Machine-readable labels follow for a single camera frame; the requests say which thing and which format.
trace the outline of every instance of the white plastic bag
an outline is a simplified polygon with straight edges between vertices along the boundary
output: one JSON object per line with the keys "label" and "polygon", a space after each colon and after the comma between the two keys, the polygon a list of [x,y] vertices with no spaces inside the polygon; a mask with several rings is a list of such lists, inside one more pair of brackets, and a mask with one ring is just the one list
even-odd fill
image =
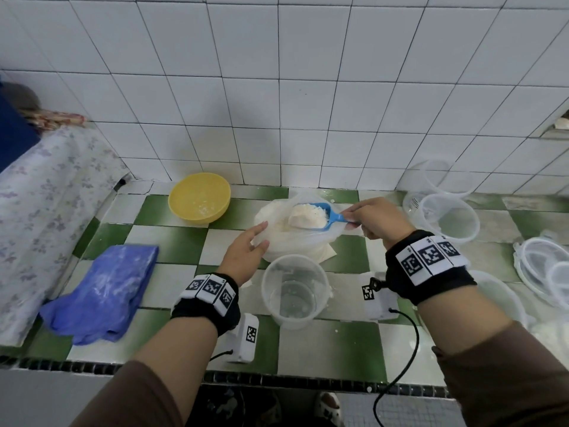
{"label": "white plastic bag", "polygon": [[252,243],[257,246],[261,241],[269,240],[270,244],[263,259],[273,262],[286,254],[303,254],[318,261],[328,244],[342,235],[346,223],[333,223],[330,229],[324,231],[299,228],[287,228],[288,231],[282,231],[282,221],[288,219],[295,205],[317,202],[330,204],[335,212],[340,211],[334,204],[315,193],[300,193],[290,199],[276,199],[259,211],[254,223],[257,225],[266,220],[268,226]]}

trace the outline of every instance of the white fabric with purple flowers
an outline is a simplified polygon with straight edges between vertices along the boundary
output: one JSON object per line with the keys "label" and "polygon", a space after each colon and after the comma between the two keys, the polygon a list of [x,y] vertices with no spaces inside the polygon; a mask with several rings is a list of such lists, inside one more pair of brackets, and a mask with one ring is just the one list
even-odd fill
{"label": "white fabric with purple flowers", "polygon": [[0,345],[22,345],[77,240],[127,173],[98,130],[72,126],[46,133],[0,173]]}

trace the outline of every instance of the black cable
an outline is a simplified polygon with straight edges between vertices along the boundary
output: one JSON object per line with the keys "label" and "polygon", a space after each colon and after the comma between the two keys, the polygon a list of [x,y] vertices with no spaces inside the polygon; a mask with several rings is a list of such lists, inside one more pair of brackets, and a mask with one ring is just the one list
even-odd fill
{"label": "black cable", "polygon": [[225,351],[225,352],[218,353],[217,355],[214,355],[213,357],[211,357],[210,361],[220,357],[221,355],[231,355],[232,353],[233,353],[233,349],[231,349],[231,351]]}
{"label": "black cable", "polygon": [[385,387],[382,392],[380,392],[380,394],[375,398],[375,401],[373,402],[373,416],[375,417],[375,420],[378,422],[378,424],[381,427],[385,427],[385,426],[383,424],[381,424],[380,417],[377,416],[377,412],[376,412],[377,402],[380,401],[381,397],[383,397],[384,395],[386,395],[388,393],[388,391],[397,383],[398,380],[400,380],[403,377],[403,375],[405,373],[407,373],[407,370],[409,370],[409,367],[413,363],[413,360],[415,359],[415,356],[417,355],[417,351],[419,350],[419,329],[417,328],[417,325],[415,324],[415,322],[409,316],[407,316],[405,313],[403,313],[402,311],[395,310],[394,308],[390,308],[389,312],[390,313],[399,313],[399,314],[402,314],[403,316],[405,316],[406,318],[408,318],[408,320],[411,322],[411,324],[415,328],[415,335],[417,337],[417,341],[415,344],[415,349],[413,349],[413,353],[411,354],[411,359],[409,359],[407,366],[405,366],[405,368],[403,368],[401,373],[399,373],[399,375],[390,384],[388,384],[387,387]]}

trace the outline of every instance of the tiled countertop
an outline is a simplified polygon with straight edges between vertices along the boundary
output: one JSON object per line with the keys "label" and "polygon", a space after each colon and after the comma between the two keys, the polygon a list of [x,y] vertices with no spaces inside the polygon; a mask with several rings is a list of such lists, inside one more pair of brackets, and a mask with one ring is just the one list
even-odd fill
{"label": "tiled countertop", "polygon": [[[190,227],[168,209],[167,194],[173,183],[134,181],[109,198],[89,224],[74,251],[69,270],[54,294],[69,293],[79,284],[90,263],[107,247],[121,243],[158,244],[158,264],[126,335],[116,343],[99,341],[74,346],[70,337],[57,337],[39,321],[22,348],[2,348],[0,355],[56,361],[122,364],[167,322],[170,307],[195,274],[216,269],[227,246],[252,226],[257,211],[268,201],[294,195],[295,188],[231,186],[232,200],[226,214],[209,227]],[[374,196],[387,196],[400,205],[400,192],[319,190],[337,204],[352,204]],[[569,200],[561,197],[500,197],[473,194],[468,202],[480,217],[476,241],[460,250],[472,268],[505,281],[521,297],[538,323],[559,312],[537,299],[519,283],[513,267],[516,241],[536,236],[543,229],[558,232],[569,244]],[[252,283],[239,292],[241,310],[259,317],[255,359],[250,364],[226,363],[223,357],[210,363],[211,371],[238,371],[263,375],[326,378],[329,380],[385,383],[407,363],[414,348],[415,332],[402,316],[393,321],[369,322],[357,286],[357,275],[386,271],[385,250],[380,241],[364,238],[355,230],[340,236],[332,247],[337,256],[324,261],[333,290],[327,308],[302,330],[281,330],[268,315],[260,296],[260,281],[267,267],[263,261]],[[402,311],[415,317],[409,301],[400,299]],[[423,331],[417,357],[402,384],[444,386],[443,375],[431,351],[432,341]],[[568,359],[562,359],[569,366]]]}

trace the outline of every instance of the person's left hand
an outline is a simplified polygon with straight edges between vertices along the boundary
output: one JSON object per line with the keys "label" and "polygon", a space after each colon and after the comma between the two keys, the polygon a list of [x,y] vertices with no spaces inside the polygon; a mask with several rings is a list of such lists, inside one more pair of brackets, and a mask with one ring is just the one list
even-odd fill
{"label": "person's left hand", "polygon": [[268,222],[247,229],[232,242],[227,248],[218,273],[230,275],[237,286],[241,286],[257,271],[260,259],[268,249],[268,240],[263,241],[257,247],[251,245],[255,235],[260,234],[267,227]]}

